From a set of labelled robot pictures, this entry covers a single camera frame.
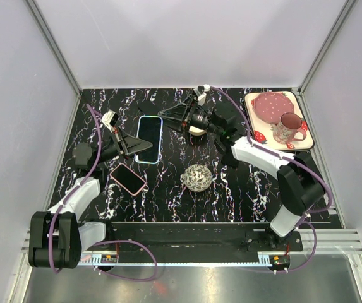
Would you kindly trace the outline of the black phone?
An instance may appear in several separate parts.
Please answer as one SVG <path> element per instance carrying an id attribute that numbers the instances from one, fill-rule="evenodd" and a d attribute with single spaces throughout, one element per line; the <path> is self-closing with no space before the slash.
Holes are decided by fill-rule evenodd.
<path id="1" fill-rule="evenodd" d="M 160 158 L 163 121 L 158 116 L 141 116 L 138 121 L 137 138 L 148 141 L 152 147 L 135 155 L 137 163 L 157 164 Z"/>

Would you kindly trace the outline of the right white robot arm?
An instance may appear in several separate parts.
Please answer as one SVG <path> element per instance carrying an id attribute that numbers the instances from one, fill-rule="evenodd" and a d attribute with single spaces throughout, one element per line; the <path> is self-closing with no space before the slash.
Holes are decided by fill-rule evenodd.
<path id="1" fill-rule="evenodd" d="M 241 114 L 232 104 L 219 103 L 208 111 L 189 98 L 159 111 L 158 115 L 166 126 L 179 133 L 187 133 L 196 127 L 213 134 L 224 165 L 252 164 L 277 179 L 281 207 L 270 221 L 271 231 L 265 234 L 266 245 L 273 250 L 282 249 L 287 244 L 288 235 L 325 194 L 323 180 L 310 155 L 299 158 L 249 139 L 238 123 Z"/>

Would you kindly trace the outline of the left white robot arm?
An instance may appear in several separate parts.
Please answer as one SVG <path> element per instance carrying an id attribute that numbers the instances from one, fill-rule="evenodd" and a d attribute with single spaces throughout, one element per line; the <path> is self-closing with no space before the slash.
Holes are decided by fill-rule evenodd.
<path id="1" fill-rule="evenodd" d="M 28 262 L 32 267 L 75 268 L 84 250 L 94 244 L 102 250 L 114 245 L 115 235 L 104 223 L 91 222 L 79 226 L 78 219 L 101 193 L 107 180 L 102 163 L 116 157 L 131 157 L 148 150 L 153 144 L 114 128 L 110 139 L 96 147 L 88 143 L 76 145 L 72 151 L 78 178 L 62 200 L 47 211 L 37 211 L 30 221 Z"/>

